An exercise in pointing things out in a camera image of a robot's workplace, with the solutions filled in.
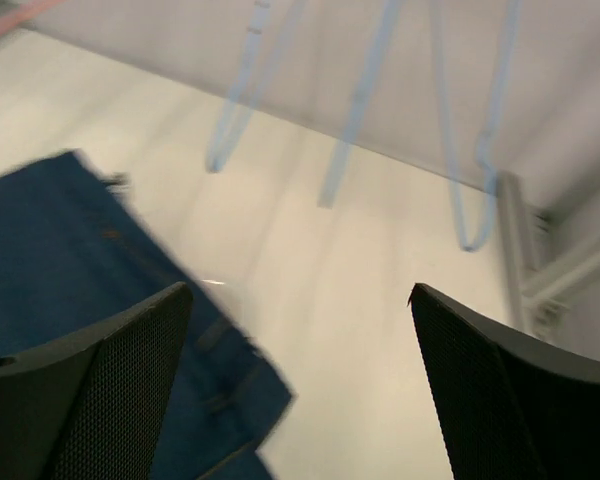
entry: navy blue fabric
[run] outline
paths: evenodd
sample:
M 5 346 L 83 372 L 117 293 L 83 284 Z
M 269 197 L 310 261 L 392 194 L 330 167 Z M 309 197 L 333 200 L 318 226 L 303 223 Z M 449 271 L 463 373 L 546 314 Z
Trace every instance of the navy blue fabric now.
M 271 364 L 74 153 L 0 178 L 0 357 L 176 281 L 194 306 L 151 477 L 269 479 L 256 449 L 291 400 Z

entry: blue strap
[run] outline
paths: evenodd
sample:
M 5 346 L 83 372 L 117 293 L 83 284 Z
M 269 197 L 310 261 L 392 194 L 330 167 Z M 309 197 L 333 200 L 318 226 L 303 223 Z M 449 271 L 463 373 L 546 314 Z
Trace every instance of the blue strap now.
M 378 76 L 378 70 L 383 63 L 389 41 L 391 40 L 391 33 L 393 32 L 393 27 L 395 26 L 402 5 L 403 0 L 387 0 L 384 5 L 380 25 L 376 30 L 373 43 L 367 52 L 362 74 L 358 80 L 353 103 L 349 110 L 349 118 L 342 137 L 333 149 L 331 164 L 329 165 L 318 201 L 318 204 L 322 207 L 331 207 L 335 201 L 347 167 L 351 144 L 355 142 L 360 131 L 364 112 L 369 104 L 371 91 Z
M 262 37 L 262 29 L 266 25 L 271 9 L 269 3 L 256 1 L 253 16 L 251 17 L 251 23 L 247 29 L 242 67 L 235 82 L 229 89 L 220 118 L 216 124 L 215 132 L 211 139 L 211 144 L 207 150 L 208 171 L 219 172 L 229 161 L 229 157 L 240 142 L 240 138 L 249 124 L 253 111 L 260 103 L 264 92 L 269 86 L 269 83 L 271 83 L 280 61 L 282 60 L 284 52 L 293 39 L 293 32 L 302 17 L 302 11 L 305 4 L 306 0 L 296 0 L 291 6 L 285 22 L 282 24 L 280 39 L 276 42 L 274 50 L 264 66 L 262 79 L 256 86 L 255 92 L 251 96 L 247 107 L 241 108 L 237 118 L 232 122 L 235 106 L 247 88 L 249 78 L 251 77 L 253 64 L 255 63 L 260 39 Z
M 478 135 L 476 142 L 475 161 L 484 170 L 484 191 L 486 192 L 487 198 L 483 222 L 476 237 L 471 242 L 467 238 L 464 204 L 459 182 L 460 172 L 458 155 L 451 121 L 452 112 L 449 103 L 443 48 L 444 28 L 441 3 L 441 0 L 430 0 L 429 3 L 440 130 L 442 133 L 442 143 L 449 178 L 451 179 L 451 194 L 458 242 L 464 251 L 476 252 L 482 248 L 489 239 L 495 223 L 497 170 L 492 165 L 489 157 L 493 138 L 500 124 L 502 111 L 504 109 L 504 92 L 507 79 L 509 78 L 511 58 L 513 57 L 513 48 L 520 11 L 520 0 L 509 0 L 507 3 L 505 26 L 500 40 L 500 58 L 491 84 L 485 124 Z

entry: folded cloth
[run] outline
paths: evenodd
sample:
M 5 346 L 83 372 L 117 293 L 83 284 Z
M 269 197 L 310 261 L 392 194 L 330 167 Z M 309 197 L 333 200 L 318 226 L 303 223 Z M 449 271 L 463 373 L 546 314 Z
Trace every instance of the folded cloth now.
M 194 305 L 151 478 L 269 479 L 256 449 L 291 394 L 264 356 L 74 153 L 0 178 L 0 357 L 177 281 Z

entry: ribbed black surface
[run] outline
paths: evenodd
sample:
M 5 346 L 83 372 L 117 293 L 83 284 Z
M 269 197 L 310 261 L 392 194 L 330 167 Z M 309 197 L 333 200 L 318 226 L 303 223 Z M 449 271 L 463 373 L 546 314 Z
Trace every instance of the ribbed black surface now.
M 425 285 L 411 302 L 456 480 L 600 478 L 600 362 Z
M 103 342 L 49 478 L 148 478 L 190 308 L 190 294 L 182 288 Z

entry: white wall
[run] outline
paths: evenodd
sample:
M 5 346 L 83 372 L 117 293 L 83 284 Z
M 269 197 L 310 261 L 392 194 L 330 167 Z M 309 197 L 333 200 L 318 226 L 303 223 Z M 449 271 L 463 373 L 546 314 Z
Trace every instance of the white wall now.
M 562 224 L 556 240 L 564 251 L 596 235 L 600 235 L 600 192 Z M 561 335 L 568 349 L 600 360 L 600 281 L 577 299 Z
M 272 2 L 271 51 L 293 1 Z M 506 0 L 446 2 L 450 89 L 463 175 L 483 122 Z M 384 0 L 307 0 L 296 42 L 263 107 L 337 134 Z M 224 95 L 240 64 L 251 0 L 68 0 L 38 27 Z M 522 2 L 507 110 L 493 161 L 550 207 L 600 162 L 600 0 Z M 435 110 L 428 0 L 405 1 L 360 144 L 444 172 Z

